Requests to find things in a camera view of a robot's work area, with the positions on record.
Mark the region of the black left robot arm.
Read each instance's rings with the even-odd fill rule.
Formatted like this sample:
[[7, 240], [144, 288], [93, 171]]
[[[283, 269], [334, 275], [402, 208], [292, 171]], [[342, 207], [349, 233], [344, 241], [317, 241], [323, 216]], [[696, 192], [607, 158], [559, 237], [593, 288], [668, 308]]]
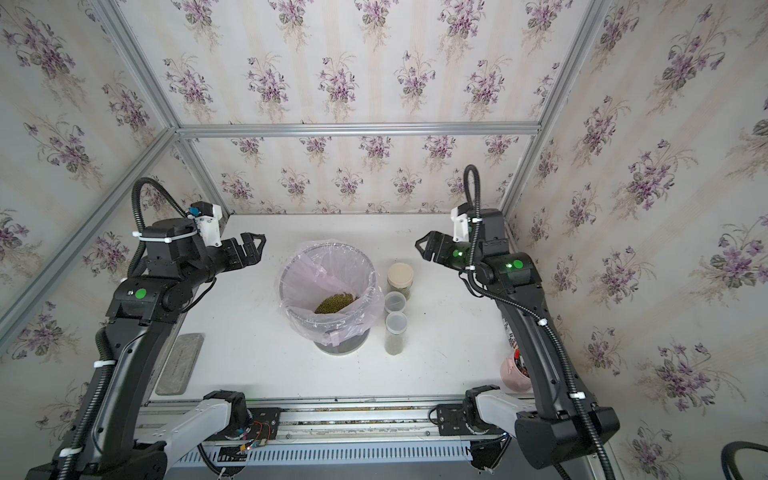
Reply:
[[191, 218], [158, 221], [137, 233], [146, 254], [115, 290], [95, 335], [99, 358], [72, 429], [55, 458], [29, 479], [161, 479], [209, 437], [238, 439], [252, 422], [243, 393], [214, 391], [151, 444], [135, 430], [152, 369], [203, 284], [260, 262], [266, 237], [242, 233], [209, 246]]

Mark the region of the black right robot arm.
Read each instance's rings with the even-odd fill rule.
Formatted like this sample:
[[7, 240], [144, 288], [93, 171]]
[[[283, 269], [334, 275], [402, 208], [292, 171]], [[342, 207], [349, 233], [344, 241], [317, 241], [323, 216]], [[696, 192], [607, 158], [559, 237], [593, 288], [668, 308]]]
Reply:
[[421, 256], [466, 276], [468, 290], [493, 300], [517, 343], [533, 401], [518, 402], [496, 387], [467, 393], [472, 427], [498, 427], [518, 443], [535, 469], [595, 455], [607, 479], [616, 476], [605, 444], [620, 421], [598, 405], [576, 372], [547, 305], [531, 257], [510, 250], [503, 215], [464, 203], [451, 212], [452, 234], [431, 231], [415, 246]]

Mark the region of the clear jar with mung beans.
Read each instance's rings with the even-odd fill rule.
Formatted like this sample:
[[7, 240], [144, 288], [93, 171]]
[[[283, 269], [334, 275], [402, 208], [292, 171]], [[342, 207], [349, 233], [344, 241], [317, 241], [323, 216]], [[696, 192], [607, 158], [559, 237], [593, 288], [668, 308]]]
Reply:
[[407, 316], [402, 312], [391, 312], [385, 319], [385, 350], [389, 355], [400, 354], [405, 345]]

